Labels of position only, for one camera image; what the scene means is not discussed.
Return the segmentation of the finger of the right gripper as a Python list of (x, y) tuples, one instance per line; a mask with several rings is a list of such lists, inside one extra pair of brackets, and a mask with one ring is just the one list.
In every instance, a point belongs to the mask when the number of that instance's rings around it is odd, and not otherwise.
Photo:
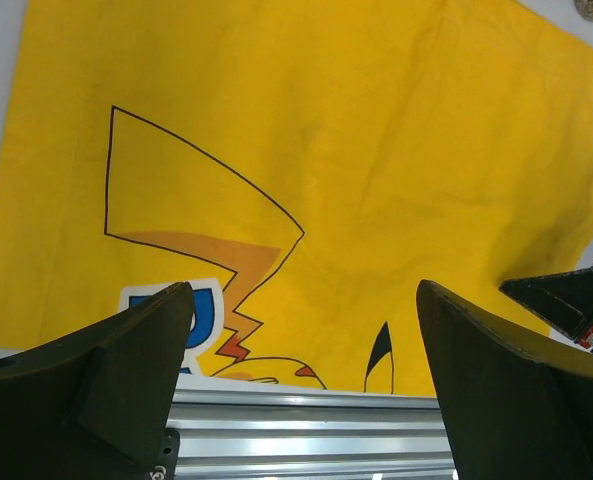
[(593, 316), (593, 266), (506, 280), (499, 290), (571, 341)]

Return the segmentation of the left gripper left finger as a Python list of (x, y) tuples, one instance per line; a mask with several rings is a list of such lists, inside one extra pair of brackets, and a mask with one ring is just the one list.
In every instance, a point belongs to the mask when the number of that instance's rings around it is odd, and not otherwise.
[(0, 358), (0, 479), (170, 479), (168, 427), (193, 291), (175, 283), (44, 345)]

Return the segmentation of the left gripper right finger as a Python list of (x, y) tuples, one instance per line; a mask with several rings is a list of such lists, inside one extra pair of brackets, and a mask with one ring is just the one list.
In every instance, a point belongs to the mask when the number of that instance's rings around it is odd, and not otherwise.
[(423, 280), (418, 320), (462, 479), (593, 479), (593, 355)]

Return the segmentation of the yellow pikachu placemat cloth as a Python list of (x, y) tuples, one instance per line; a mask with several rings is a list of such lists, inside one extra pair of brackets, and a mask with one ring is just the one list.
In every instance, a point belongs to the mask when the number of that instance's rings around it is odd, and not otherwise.
[(32, 1), (0, 148), (0, 347), (201, 286), (186, 367), (430, 396), (423, 279), (593, 240), (593, 48), (515, 1)]

